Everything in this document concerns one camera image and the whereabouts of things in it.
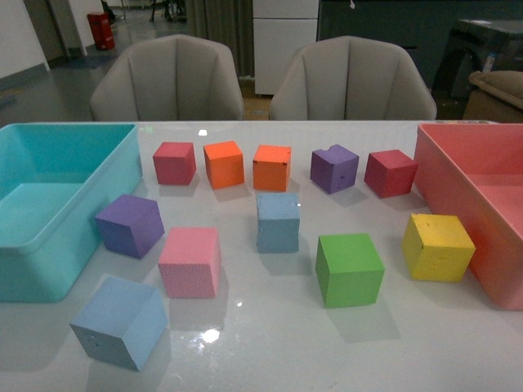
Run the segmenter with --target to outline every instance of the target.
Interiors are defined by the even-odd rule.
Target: plastic storage box
[[[523,310],[523,124],[422,124],[414,184],[476,245],[469,267],[490,299]]]
[[[0,301],[62,299],[100,243],[95,214],[140,179],[133,124],[0,129]]]

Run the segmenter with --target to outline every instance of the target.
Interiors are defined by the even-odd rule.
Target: chair
[[[523,123],[523,72],[476,71],[468,80],[477,89],[471,93],[463,119]]]
[[[241,120],[244,101],[230,49],[183,34],[137,43],[93,92],[95,121]]]
[[[270,103],[272,120],[433,120],[436,104],[409,53],[338,37],[298,49]]]

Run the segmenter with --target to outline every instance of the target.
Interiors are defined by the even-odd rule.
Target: floor
[[[115,9],[118,20],[113,23],[115,48],[92,51],[88,59],[74,60],[56,66],[43,76],[31,78],[20,85],[0,91],[0,127],[10,123],[81,122],[91,121],[89,98],[110,66],[123,50],[133,43],[170,34],[187,33],[187,23],[175,18],[168,22],[161,10],[150,22],[151,10],[128,10],[123,19]],[[245,119],[267,120],[269,96],[254,93],[252,79],[240,79],[244,95]]]

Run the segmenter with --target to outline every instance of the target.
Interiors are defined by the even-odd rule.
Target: curtain
[[[254,76],[253,0],[186,0],[189,34],[227,45],[240,77]]]

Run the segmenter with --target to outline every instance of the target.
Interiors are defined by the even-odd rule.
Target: cushion
[[[523,109],[523,72],[476,71],[471,73],[468,80],[490,95]]]

